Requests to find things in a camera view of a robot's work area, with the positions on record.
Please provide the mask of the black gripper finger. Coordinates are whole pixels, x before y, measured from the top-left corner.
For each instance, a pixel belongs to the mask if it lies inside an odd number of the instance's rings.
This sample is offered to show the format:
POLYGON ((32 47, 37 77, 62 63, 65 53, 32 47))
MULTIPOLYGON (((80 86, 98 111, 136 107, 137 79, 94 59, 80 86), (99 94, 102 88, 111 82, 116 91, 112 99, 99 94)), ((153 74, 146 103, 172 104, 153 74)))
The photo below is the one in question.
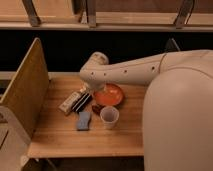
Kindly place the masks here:
POLYGON ((91 100, 92 100, 92 96, 91 96, 91 95, 88 95, 88 96, 86 97, 86 99, 85 99, 85 100, 80 104, 80 106, 78 107, 77 113, 83 111, 83 109, 86 107, 86 105, 87 105, 88 103, 90 103, 91 100))
POLYGON ((76 103, 75 105, 72 107, 72 111, 76 112, 77 108, 80 106, 80 104, 83 102, 83 100, 88 96, 88 93, 85 93, 76 103))

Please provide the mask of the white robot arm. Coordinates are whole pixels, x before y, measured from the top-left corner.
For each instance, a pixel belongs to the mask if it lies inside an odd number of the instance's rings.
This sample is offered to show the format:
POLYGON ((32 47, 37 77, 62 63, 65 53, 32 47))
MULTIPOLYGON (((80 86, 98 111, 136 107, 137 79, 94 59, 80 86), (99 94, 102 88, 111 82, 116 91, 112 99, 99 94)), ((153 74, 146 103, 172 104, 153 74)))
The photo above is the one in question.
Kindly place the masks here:
POLYGON ((111 64, 93 53, 79 72, 89 90, 145 85, 145 171, 213 171, 213 50, 167 52, 111 64))

